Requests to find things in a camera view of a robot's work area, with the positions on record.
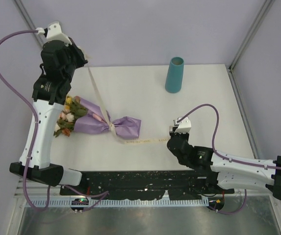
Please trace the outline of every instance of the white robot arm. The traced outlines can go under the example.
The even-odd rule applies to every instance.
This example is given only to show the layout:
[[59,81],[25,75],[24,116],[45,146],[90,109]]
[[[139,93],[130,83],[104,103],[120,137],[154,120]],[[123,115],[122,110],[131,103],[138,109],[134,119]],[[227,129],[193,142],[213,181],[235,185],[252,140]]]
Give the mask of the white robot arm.
[[[43,45],[41,57],[42,74],[34,84],[33,107],[39,118],[38,132],[29,161],[27,177],[50,186],[79,185],[82,179],[80,171],[64,169],[51,164],[50,151],[54,127],[59,114],[64,109],[65,98],[71,88],[74,71],[88,61],[73,40],[62,33],[58,22],[48,28],[38,28],[39,35],[45,35],[48,42]],[[12,163],[10,171],[20,176],[26,167],[35,118],[32,117],[26,146],[19,162]]]
[[212,182],[209,183],[222,189],[258,190],[272,193],[274,197],[281,200],[281,170],[269,168],[281,166],[281,156],[278,156],[276,161],[245,159],[213,151],[212,148],[191,146],[188,144],[191,122],[188,117],[181,122],[178,122],[179,120],[180,117],[174,120],[174,126],[170,130],[171,139],[167,146],[181,165],[211,174],[214,177],[210,177]]

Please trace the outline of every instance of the black mounting plate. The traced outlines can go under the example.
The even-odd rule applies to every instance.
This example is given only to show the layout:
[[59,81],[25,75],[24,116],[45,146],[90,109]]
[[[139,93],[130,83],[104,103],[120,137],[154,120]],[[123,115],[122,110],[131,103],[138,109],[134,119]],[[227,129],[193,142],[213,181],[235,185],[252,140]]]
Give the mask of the black mounting plate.
[[[209,184],[205,173],[193,170],[179,171],[83,171],[88,188],[81,192],[90,195],[109,191],[105,199],[110,200],[154,200],[161,199],[168,190],[170,200],[199,199],[199,194],[222,193],[216,184]],[[233,189],[225,194],[234,193]],[[77,195],[68,188],[61,187],[61,195]]]

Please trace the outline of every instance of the teal cup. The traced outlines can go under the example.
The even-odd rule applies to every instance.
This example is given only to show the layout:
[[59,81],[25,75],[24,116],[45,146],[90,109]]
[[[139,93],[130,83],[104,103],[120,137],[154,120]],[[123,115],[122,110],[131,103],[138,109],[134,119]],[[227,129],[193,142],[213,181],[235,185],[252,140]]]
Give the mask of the teal cup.
[[184,60],[180,57],[172,58],[165,82],[165,89],[167,92],[177,93],[181,90],[183,73],[184,73]]

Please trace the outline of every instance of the bouquet of flowers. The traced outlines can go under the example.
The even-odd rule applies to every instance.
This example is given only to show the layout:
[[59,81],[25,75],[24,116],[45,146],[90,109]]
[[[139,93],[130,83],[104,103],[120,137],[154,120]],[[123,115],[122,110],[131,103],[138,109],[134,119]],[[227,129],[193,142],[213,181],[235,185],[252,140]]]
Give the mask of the bouquet of flowers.
[[[141,120],[132,117],[123,117],[113,122],[116,135],[125,139],[132,140],[139,138]],[[67,96],[64,110],[61,112],[56,122],[54,135],[60,134],[70,136],[71,132],[82,132],[86,134],[100,134],[110,131],[110,126],[106,123],[100,107],[79,96]]]
[[80,98],[75,96],[67,96],[65,100],[64,110],[60,113],[54,129],[54,136],[60,134],[70,136],[74,130],[75,122],[78,118],[87,115],[88,109],[80,104]]

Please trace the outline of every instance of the orange flower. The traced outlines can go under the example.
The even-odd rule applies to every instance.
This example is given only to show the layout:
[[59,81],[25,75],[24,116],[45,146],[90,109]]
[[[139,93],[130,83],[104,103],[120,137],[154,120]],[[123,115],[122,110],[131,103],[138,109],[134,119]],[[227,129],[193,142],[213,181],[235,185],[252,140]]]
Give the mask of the orange flower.
[[62,133],[67,137],[69,137],[71,135],[71,131],[68,128],[64,128],[62,130]]
[[71,107],[70,107],[69,105],[65,105],[64,110],[65,110],[66,112],[70,111],[70,109],[71,109]]

